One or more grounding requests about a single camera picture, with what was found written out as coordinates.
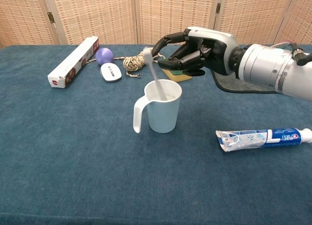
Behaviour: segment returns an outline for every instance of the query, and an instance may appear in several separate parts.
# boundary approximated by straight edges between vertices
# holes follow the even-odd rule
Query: white plastic cup
[[[140,133],[142,112],[147,107],[150,128],[158,133],[167,133],[175,128],[182,88],[172,80],[158,80],[166,94],[167,100],[161,101],[155,81],[144,88],[144,96],[139,98],[134,106],[133,129]]]

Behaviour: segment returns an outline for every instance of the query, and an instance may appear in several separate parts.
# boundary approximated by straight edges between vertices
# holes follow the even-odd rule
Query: toothbrush handle
[[[154,80],[155,80],[156,88],[157,88],[157,90],[158,90],[160,99],[161,99],[162,101],[166,101],[166,100],[167,100],[166,94],[165,94],[164,90],[162,89],[162,86],[161,86],[160,82],[158,81],[156,72],[155,72],[154,67],[153,67],[152,64],[150,64],[150,68],[151,68],[152,75],[153,75]]]

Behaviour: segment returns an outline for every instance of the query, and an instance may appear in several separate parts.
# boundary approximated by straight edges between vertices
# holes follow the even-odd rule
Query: toothbrush
[[[156,72],[155,72],[154,67],[153,67],[152,52],[151,52],[151,50],[148,47],[145,47],[143,49],[143,57],[144,57],[144,61],[149,65],[151,73],[152,73],[152,75],[154,77],[156,88],[157,88],[159,96],[160,96],[160,100],[161,101],[166,101],[167,97],[165,95],[164,90],[162,89],[162,86],[161,86],[160,82],[158,81]]]

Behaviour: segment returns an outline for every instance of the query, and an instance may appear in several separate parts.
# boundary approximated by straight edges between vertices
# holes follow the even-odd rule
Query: gray mat
[[[276,93],[273,89],[266,89],[235,78],[235,73],[231,75],[220,75],[212,71],[214,81],[218,88],[226,92],[236,93]]]

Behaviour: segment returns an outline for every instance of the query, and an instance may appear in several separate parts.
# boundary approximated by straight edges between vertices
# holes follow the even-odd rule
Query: white box
[[[48,75],[50,85],[65,88],[98,49],[98,37],[87,37]]]

